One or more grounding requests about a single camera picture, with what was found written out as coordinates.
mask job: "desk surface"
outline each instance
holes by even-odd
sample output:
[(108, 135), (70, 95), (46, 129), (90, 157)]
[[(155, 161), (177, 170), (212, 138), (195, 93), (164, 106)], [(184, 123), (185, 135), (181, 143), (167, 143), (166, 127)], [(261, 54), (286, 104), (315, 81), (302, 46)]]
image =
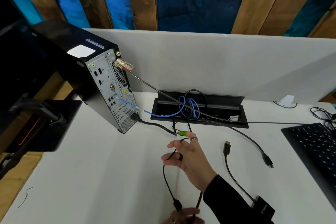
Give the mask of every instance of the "desk surface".
[[(151, 110), (155, 93), (135, 93), (138, 106)], [(335, 112), (329, 103), (317, 103)], [(249, 121), (315, 123), (311, 105), (285, 109), (271, 102), (244, 100)], [(141, 113), (141, 118), (150, 116)], [(155, 121), (166, 127), (171, 122)], [(251, 204), (226, 171), (222, 149), (231, 142), (228, 157), (236, 180), (252, 197), (262, 196), (279, 223), (335, 223), (336, 211), (300, 161), (280, 129), (284, 124), (250, 124), (239, 128), (270, 156), (268, 168), (258, 149), (240, 134), (224, 127), (191, 124), (214, 170)], [(187, 130), (187, 124), (176, 125)], [(82, 105), (56, 152), (45, 153), (16, 197), (1, 224), (34, 223), (161, 223), (173, 210), (162, 175), (162, 154), (175, 137), (160, 128), (136, 123), (125, 135)], [(167, 167), (166, 177), (184, 207), (196, 205), (199, 192), (183, 172)], [(31, 188), (26, 196), (26, 189)], [(202, 201), (200, 216), (218, 223)]]

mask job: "keyboard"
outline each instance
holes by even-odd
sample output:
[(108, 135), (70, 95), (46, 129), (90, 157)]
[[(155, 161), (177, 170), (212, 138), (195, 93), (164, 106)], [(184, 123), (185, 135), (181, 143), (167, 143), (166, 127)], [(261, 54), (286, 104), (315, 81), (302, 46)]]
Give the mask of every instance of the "keyboard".
[(283, 128), (287, 138), (336, 210), (336, 140), (321, 123)]

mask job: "ring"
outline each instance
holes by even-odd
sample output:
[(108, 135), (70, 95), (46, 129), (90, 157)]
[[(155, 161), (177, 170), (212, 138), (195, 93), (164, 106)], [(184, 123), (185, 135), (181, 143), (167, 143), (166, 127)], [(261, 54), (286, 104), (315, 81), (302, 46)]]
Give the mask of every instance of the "ring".
[(173, 217), (170, 216), (168, 219), (171, 220), (171, 222), (172, 222), (173, 224), (176, 223), (176, 220), (174, 220)]

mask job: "human hand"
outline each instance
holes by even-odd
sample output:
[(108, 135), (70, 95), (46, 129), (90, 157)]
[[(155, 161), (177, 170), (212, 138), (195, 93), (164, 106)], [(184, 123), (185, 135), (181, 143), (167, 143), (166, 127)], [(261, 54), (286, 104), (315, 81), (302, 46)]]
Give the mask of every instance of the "human hand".
[[(196, 135), (192, 132), (187, 132), (187, 137), (192, 138)], [(175, 147), (178, 152), (169, 158), (171, 153), (164, 154), (161, 159), (166, 166), (176, 166), (181, 168), (187, 175), (189, 181), (201, 192), (204, 193), (209, 183), (217, 175), (210, 166), (207, 158), (200, 147), (198, 140), (193, 139), (190, 143), (179, 140), (171, 141), (168, 146), (169, 149)]]
[(197, 208), (184, 208), (181, 211), (174, 211), (168, 220), (162, 224), (204, 224), (204, 220), (201, 218), (192, 217), (192, 215), (199, 214), (199, 212), (200, 210)]

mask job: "green cable tip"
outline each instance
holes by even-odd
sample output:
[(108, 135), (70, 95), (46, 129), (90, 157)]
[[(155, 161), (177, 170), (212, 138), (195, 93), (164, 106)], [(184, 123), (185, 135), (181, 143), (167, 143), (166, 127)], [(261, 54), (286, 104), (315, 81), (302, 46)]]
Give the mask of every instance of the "green cable tip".
[(187, 132), (188, 131), (180, 131), (177, 134), (180, 135), (180, 136), (187, 136)]

